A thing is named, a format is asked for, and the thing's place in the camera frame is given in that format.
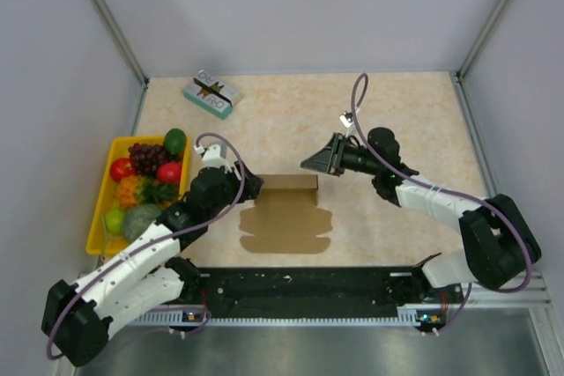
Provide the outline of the brown cardboard box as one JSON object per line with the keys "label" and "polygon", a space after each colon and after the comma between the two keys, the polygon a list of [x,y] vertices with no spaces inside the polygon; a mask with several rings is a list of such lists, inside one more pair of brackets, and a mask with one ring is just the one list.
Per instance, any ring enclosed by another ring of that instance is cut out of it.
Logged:
{"label": "brown cardboard box", "polygon": [[263,174],[254,206],[240,213],[243,249],[253,254],[320,254],[331,243],[332,213],[318,206],[313,174]]}

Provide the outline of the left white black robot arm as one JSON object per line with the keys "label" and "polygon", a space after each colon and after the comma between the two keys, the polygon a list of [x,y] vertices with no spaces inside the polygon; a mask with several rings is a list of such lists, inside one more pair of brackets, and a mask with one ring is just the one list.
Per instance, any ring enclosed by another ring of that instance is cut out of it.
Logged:
{"label": "left white black robot arm", "polygon": [[55,283],[41,322],[47,357],[86,365],[141,315],[175,299],[194,300],[200,290],[197,271],[180,253],[235,205],[257,199],[263,184],[241,162],[206,167],[181,200],[109,262],[72,284]]}

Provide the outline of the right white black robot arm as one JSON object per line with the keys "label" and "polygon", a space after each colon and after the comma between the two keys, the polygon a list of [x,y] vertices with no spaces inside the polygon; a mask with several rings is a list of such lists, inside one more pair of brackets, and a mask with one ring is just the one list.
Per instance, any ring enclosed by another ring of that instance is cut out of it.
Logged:
{"label": "right white black robot arm", "polygon": [[453,284],[504,289],[541,258],[531,229],[509,196],[473,201],[436,187],[402,162],[391,129],[371,129],[365,145],[335,133],[320,151],[301,162],[301,168],[332,176],[346,171],[367,174],[383,200],[421,212],[460,234],[461,250],[432,255],[415,266],[411,288],[421,301],[434,300]]}

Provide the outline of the red tomato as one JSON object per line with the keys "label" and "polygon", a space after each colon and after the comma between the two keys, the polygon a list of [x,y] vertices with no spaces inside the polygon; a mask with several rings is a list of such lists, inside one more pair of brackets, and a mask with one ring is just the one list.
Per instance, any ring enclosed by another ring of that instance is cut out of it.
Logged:
{"label": "red tomato", "polygon": [[159,182],[168,185],[178,185],[182,178],[182,165],[177,162],[168,162],[157,170]]}

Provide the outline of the green avocado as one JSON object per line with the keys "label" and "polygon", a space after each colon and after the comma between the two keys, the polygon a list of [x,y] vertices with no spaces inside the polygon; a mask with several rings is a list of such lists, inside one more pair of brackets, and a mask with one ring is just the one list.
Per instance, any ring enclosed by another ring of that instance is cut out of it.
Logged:
{"label": "green avocado", "polygon": [[178,128],[170,129],[164,138],[164,147],[170,154],[176,155],[184,151],[187,137],[183,130]]}

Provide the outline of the white teal printed carton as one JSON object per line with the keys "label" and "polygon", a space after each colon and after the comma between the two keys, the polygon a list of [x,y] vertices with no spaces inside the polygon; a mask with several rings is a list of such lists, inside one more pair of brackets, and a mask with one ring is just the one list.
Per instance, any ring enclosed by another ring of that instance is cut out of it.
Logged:
{"label": "white teal printed carton", "polygon": [[193,81],[182,88],[184,98],[210,114],[225,120],[242,100],[241,92],[206,70],[200,70]]}

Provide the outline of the dark purple grape bunch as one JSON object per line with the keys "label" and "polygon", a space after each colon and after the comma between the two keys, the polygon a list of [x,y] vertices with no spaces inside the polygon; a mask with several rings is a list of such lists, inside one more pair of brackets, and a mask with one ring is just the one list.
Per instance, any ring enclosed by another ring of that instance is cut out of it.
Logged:
{"label": "dark purple grape bunch", "polygon": [[158,169],[169,161],[162,144],[135,143],[128,149],[128,153],[136,174],[143,176],[155,176]]}

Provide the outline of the green melon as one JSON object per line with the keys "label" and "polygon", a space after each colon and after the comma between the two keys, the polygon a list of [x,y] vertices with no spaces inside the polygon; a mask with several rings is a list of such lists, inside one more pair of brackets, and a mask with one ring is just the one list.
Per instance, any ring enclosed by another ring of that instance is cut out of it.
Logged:
{"label": "green melon", "polygon": [[130,209],[122,222],[122,236],[128,242],[133,242],[146,231],[160,213],[160,208],[154,204],[142,204]]}

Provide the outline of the orange bumpy fruit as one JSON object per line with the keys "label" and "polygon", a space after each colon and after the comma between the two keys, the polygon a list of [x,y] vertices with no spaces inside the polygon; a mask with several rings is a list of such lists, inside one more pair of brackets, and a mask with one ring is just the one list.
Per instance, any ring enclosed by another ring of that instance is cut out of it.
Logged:
{"label": "orange bumpy fruit", "polygon": [[115,189],[115,199],[121,209],[129,210],[137,207],[143,200],[145,177],[131,175],[121,179]]}

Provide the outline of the red apple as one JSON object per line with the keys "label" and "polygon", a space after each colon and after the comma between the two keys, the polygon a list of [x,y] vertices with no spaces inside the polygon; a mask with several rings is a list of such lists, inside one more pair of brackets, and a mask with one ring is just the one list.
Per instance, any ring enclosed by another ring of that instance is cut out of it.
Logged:
{"label": "red apple", "polygon": [[109,176],[115,182],[130,177],[136,173],[132,162],[128,158],[119,158],[114,160],[109,167]]}

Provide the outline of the green lime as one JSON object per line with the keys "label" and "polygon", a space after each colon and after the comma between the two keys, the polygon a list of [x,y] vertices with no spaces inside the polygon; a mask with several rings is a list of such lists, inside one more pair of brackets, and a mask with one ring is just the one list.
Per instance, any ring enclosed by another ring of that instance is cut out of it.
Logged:
{"label": "green lime", "polygon": [[120,208],[113,208],[104,215],[104,224],[106,230],[113,234],[122,232],[122,224],[126,217],[127,211]]}

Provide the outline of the yellow plastic tray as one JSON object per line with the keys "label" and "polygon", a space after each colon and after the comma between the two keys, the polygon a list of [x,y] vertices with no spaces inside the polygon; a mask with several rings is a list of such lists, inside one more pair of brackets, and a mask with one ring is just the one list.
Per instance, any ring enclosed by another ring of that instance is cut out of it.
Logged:
{"label": "yellow plastic tray", "polygon": [[[106,230],[104,215],[113,208],[120,208],[115,199],[115,189],[119,182],[113,181],[109,176],[111,163],[119,158],[129,158],[128,149],[135,143],[138,144],[162,144],[164,146],[164,135],[160,136],[122,136],[116,138],[110,147],[106,163],[105,173],[100,185],[98,200],[94,209],[93,221],[86,242],[85,250],[89,255],[115,255],[129,245],[129,242],[120,234],[113,234]],[[189,143],[187,137],[185,149],[180,154],[170,154],[168,162],[177,162],[182,165],[182,178],[178,185],[168,185],[158,181],[155,176],[145,177],[143,187],[142,204],[154,204],[160,209],[172,204],[179,199],[187,188],[189,181]]]}

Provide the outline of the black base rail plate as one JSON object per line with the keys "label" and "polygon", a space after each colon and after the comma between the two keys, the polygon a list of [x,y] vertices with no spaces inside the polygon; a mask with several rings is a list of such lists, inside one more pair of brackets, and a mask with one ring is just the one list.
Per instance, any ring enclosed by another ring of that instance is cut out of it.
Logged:
{"label": "black base rail plate", "polygon": [[457,285],[433,288],[410,267],[201,268],[172,305],[206,306],[214,319],[395,317],[405,305],[461,303]]}

